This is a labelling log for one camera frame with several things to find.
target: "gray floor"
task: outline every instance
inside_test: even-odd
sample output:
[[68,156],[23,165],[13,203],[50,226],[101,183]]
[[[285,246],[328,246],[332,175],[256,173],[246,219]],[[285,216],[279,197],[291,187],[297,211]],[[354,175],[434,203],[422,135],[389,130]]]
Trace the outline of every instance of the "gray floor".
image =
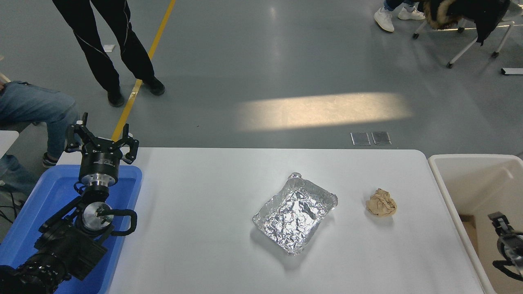
[[[148,49],[169,0],[129,0],[133,28]],[[112,108],[70,28],[51,1],[0,9],[0,72],[76,98],[88,127],[110,138]],[[350,149],[351,132],[387,131],[392,145],[363,148],[445,153],[523,151],[521,18],[500,56],[505,28],[445,65],[475,30],[411,38],[419,21],[396,17],[387,33],[372,15],[380,1],[178,0],[153,58],[167,91],[141,89],[128,123],[141,146]],[[116,40],[97,17],[105,44]],[[135,79],[119,58],[125,96]],[[10,150],[43,172],[45,125],[30,126]]]

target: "sneaker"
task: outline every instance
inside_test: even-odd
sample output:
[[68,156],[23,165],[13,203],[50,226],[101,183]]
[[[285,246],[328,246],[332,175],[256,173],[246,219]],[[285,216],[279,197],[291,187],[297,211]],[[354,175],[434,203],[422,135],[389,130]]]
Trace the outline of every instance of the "sneaker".
[[110,91],[107,92],[107,99],[109,100],[109,104],[113,107],[120,107],[125,103],[125,99],[122,96],[122,93],[120,92],[120,89],[117,91]]
[[45,168],[51,168],[51,167],[55,166],[57,162],[58,161],[54,161],[54,160],[50,159],[49,157],[47,157],[47,152],[45,152],[42,156],[42,165]]
[[388,32],[394,31],[394,26],[392,25],[392,11],[388,11],[381,7],[376,11],[376,13],[374,13],[374,20],[382,29]]
[[419,12],[414,8],[414,11],[408,12],[405,7],[401,8],[400,13],[397,15],[397,17],[401,20],[407,20],[407,19],[413,19],[413,20],[422,20],[425,19],[425,14]]
[[160,96],[165,92],[165,86],[162,84],[162,82],[158,81],[156,77],[153,77],[150,80],[143,80],[143,83],[149,88],[149,91],[153,93],[153,95]]

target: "robotic arm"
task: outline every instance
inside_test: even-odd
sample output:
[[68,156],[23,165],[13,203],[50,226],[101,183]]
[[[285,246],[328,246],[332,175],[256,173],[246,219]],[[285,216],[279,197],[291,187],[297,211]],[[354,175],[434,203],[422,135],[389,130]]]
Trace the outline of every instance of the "robotic arm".
[[[488,218],[499,236],[497,249],[505,258],[504,261],[493,261],[492,265],[512,279],[523,281],[523,232],[515,231],[507,217],[499,211],[489,214]],[[517,274],[505,266],[516,267]]]
[[[0,266],[0,293],[50,294],[72,276],[83,280],[102,259],[107,249],[102,246],[109,236],[126,236],[135,231],[137,214],[130,209],[112,209],[105,203],[109,187],[118,182],[120,160],[133,163],[138,140],[123,128],[120,140],[95,137],[86,127],[87,113],[67,130],[67,153],[82,152],[82,163],[76,191],[80,196],[51,216],[39,229],[42,236],[35,243],[38,252],[14,269]],[[78,135],[83,145],[75,140]],[[120,148],[128,145],[123,155]],[[83,184],[84,189],[76,188]],[[115,231],[114,217],[129,216],[126,231]]]

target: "white sneaker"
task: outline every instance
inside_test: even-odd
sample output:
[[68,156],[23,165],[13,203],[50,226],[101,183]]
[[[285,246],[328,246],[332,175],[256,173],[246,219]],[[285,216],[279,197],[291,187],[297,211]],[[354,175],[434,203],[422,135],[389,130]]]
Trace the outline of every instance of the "white sneaker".
[[376,11],[376,13],[374,13],[374,20],[382,29],[389,32],[394,31],[394,26],[392,25],[392,11],[388,11],[381,7]]
[[414,8],[414,11],[408,12],[405,7],[401,8],[400,13],[397,15],[397,17],[401,20],[407,20],[407,19],[413,19],[413,20],[422,20],[425,19],[425,14],[419,12]]

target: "crumpled aluminum foil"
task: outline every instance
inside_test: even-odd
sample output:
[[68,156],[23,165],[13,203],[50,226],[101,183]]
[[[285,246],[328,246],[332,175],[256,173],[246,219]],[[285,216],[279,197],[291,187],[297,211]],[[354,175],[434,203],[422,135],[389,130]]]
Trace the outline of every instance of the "crumpled aluminum foil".
[[253,216],[253,223],[289,255],[303,251],[338,197],[292,173],[279,193]]

